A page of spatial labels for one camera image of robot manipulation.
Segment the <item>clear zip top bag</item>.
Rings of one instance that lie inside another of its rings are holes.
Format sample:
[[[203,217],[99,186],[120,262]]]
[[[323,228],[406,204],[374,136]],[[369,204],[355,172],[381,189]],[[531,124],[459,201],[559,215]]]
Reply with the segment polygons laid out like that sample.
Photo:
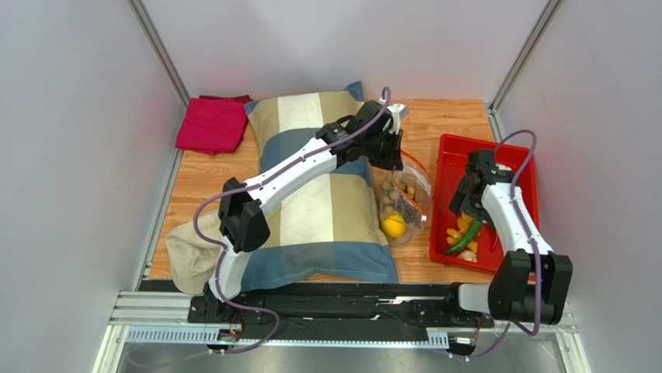
[[[402,169],[389,171],[379,184],[380,228],[393,246],[404,246],[427,224],[433,191],[427,169],[401,152]]]

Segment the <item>yellow fake bell pepper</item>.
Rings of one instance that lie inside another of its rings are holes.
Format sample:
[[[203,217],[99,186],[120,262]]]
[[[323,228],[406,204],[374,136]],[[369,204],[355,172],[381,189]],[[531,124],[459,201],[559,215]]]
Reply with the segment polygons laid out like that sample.
[[[458,254],[461,259],[475,261],[478,251],[478,243],[476,237],[479,235],[483,227],[481,221],[475,220],[473,217],[465,213],[461,213],[457,218],[457,228],[448,228],[447,243],[450,248],[444,254]]]

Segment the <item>green fake chili pepper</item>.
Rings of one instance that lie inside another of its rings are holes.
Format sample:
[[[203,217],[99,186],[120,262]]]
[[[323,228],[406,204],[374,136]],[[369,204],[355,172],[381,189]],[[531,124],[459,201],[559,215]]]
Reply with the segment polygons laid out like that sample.
[[[444,254],[451,255],[459,253],[467,247],[471,249],[472,243],[476,236],[479,235],[482,227],[483,223],[481,221],[472,220],[471,222],[464,222],[461,225],[458,225],[458,230],[449,228],[447,233],[448,240],[451,240],[451,246],[444,252]]]

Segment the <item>white fake garlic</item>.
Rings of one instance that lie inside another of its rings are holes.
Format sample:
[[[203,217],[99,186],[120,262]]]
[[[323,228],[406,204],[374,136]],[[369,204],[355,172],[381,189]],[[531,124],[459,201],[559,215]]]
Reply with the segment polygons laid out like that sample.
[[[477,254],[471,251],[470,249],[462,250],[458,254],[458,258],[460,260],[465,260],[473,263],[476,263],[478,261]]]

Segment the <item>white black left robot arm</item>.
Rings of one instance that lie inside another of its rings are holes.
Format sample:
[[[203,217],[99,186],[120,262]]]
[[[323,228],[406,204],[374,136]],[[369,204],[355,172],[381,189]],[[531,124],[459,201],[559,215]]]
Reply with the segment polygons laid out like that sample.
[[[300,150],[244,183],[225,182],[219,200],[221,251],[208,281],[212,295],[229,303],[241,292],[251,254],[270,237],[267,215],[315,178],[360,157],[386,170],[402,169],[401,121],[409,108],[387,99],[370,100],[354,115],[323,125]]]

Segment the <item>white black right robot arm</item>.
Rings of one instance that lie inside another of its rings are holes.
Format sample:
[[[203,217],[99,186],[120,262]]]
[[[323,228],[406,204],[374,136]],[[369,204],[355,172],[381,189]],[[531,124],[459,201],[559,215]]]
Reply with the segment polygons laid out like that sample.
[[[490,284],[456,283],[451,299],[458,312],[490,315],[517,326],[531,323],[537,329],[561,321],[573,264],[568,256],[555,254],[540,235],[524,204],[520,174],[498,165],[494,150],[468,154],[449,209],[472,218],[464,240],[484,226],[495,230],[503,259]]]

